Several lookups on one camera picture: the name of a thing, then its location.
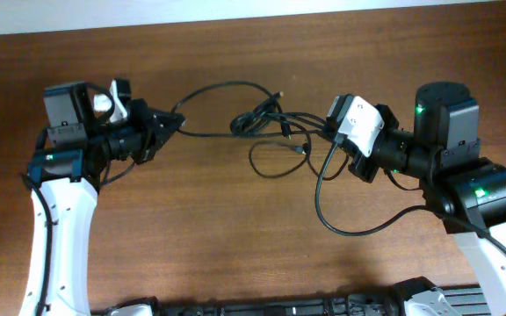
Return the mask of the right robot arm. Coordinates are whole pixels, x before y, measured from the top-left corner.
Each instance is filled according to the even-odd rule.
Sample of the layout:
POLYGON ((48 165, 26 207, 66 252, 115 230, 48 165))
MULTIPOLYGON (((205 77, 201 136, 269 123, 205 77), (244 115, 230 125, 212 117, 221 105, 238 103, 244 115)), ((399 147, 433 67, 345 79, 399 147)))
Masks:
POLYGON ((341 141, 351 173, 371 182, 378 169, 419 181, 425 205, 444 221, 494 315, 506 314, 506 168, 481 156, 480 109, 462 83, 427 83, 416 92, 414 128, 360 96, 339 99, 341 141))

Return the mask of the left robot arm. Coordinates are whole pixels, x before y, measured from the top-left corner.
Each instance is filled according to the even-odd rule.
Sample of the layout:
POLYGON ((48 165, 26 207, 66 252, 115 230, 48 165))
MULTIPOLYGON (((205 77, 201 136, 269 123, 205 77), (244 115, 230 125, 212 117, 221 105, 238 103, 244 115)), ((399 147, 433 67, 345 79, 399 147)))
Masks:
POLYGON ((44 90, 49 125, 21 178, 33 202, 33 244, 23 315, 89 315, 90 226, 114 161, 142 165, 181 127, 180 113, 153 109, 117 78, 44 90))

